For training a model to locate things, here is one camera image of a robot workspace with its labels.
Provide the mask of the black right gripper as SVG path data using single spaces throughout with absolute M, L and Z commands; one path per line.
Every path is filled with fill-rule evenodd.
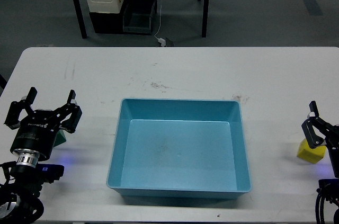
M 331 125 L 319 116 L 316 101 L 311 101 L 309 108 L 310 113 L 301 125 L 308 146 L 315 149 L 326 144 L 334 176 L 338 178 L 338 126 Z

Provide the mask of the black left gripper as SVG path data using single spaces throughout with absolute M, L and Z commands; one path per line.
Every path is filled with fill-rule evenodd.
M 31 87 L 26 97 L 19 102 L 13 101 L 4 124 L 12 130 L 18 128 L 10 148 L 11 153 L 16 155 L 27 152 L 37 153 L 39 161 L 45 161 L 50 158 L 59 129 L 74 133 L 82 116 L 82 110 L 76 103 L 76 93 L 73 89 L 69 92 L 66 104 L 55 110 L 55 115 L 52 110 L 32 110 L 31 104 L 36 95 L 36 88 Z M 20 121 L 22 110 L 25 110 L 28 116 Z

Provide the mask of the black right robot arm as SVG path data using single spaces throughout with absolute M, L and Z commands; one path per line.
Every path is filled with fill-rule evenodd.
M 319 116 L 315 101 L 310 102 L 309 108 L 310 113 L 301 125 L 308 146 L 311 149 L 327 148 L 335 176 L 318 181 L 315 216 L 317 223 L 325 223 L 324 202 L 338 206 L 338 125 L 332 125 Z

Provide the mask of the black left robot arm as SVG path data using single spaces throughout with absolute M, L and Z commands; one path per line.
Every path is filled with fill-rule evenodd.
M 5 182 L 1 185 L 1 223 L 33 223 L 44 206 L 39 199 L 44 183 L 64 174 L 64 166 L 47 164 L 54 147 L 66 142 L 65 132 L 74 133 L 82 116 L 76 93 L 70 90 L 66 104 L 55 110 L 33 110 L 35 87 L 27 96 L 13 101 L 5 125 L 16 130 L 10 152 L 16 161 L 1 164 Z

